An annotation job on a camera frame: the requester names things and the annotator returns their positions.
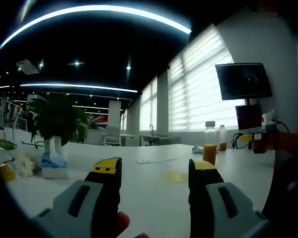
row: white table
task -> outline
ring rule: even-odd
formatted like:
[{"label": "white table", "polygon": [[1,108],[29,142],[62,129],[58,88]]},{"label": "white table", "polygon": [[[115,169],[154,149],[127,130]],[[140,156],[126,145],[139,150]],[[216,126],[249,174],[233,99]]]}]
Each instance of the white table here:
[{"label": "white table", "polygon": [[[101,159],[123,159],[121,202],[119,210],[130,217],[129,227],[119,236],[134,237],[146,232],[150,237],[189,237],[190,210],[187,184],[170,184],[163,179],[169,171],[188,172],[192,154],[189,145],[148,147],[109,147],[69,143],[70,179],[51,180],[38,177],[18,178],[8,183],[11,193],[25,213],[32,217],[52,207],[53,199],[77,179],[84,179]],[[182,157],[172,162],[138,164],[137,160],[162,160]],[[262,211],[270,190],[275,152],[254,154],[249,150],[219,152],[216,167],[224,181],[235,184],[252,201],[254,210]]]}]

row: plastic bottle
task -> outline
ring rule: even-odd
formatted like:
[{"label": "plastic bottle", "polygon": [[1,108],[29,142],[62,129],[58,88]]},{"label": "plastic bottle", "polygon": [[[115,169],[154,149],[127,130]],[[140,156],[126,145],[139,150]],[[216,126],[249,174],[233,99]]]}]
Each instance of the plastic bottle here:
[{"label": "plastic bottle", "polygon": [[206,121],[204,130],[203,160],[215,165],[217,155],[217,132],[215,131],[215,121]]},{"label": "plastic bottle", "polygon": [[219,151],[225,151],[226,141],[227,141],[227,129],[224,127],[224,125],[220,125],[219,133],[220,133]]}]

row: ceiling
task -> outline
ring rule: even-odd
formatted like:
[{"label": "ceiling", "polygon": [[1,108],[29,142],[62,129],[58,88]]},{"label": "ceiling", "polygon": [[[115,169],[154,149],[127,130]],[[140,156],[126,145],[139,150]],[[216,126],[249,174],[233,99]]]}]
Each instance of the ceiling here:
[{"label": "ceiling", "polygon": [[[14,37],[0,50],[0,95],[26,100],[28,94],[69,93],[80,106],[107,108],[109,100],[126,109],[145,86],[163,73],[170,61],[211,23],[219,23],[243,7],[239,0],[210,3],[203,9],[196,1],[47,1],[37,0],[24,21],[24,0],[0,1],[0,44],[24,24],[67,7],[112,4],[154,12],[190,29],[190,35],[152,19],[121,12],[85,11],[40,22]],[[29,60],[38,74],[26,75],[16,65]],[[69,83],[137,90],[138,93],[60,87],[20,87],[25,83]],[[93,112],[106,110],[91,109]]]}]

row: black screen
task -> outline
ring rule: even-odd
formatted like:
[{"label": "black screen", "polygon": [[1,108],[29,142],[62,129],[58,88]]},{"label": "black screen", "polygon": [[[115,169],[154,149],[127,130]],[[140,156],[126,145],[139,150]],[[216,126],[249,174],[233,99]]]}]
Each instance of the black screen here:
[{"label": "black screen", "polygon": [[269,81],[261,63],[215,65],[222,100],[271,97]]}]

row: faucet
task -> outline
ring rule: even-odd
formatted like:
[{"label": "faucet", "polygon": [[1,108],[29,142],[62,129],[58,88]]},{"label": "faucet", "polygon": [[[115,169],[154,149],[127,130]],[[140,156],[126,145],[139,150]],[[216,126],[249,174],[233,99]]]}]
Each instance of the faucet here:
[{"label": "faucet", "polygon": [[153,125],[151,124],[150,126],[150,130],[151,130],[151,136],[153,135]]}]

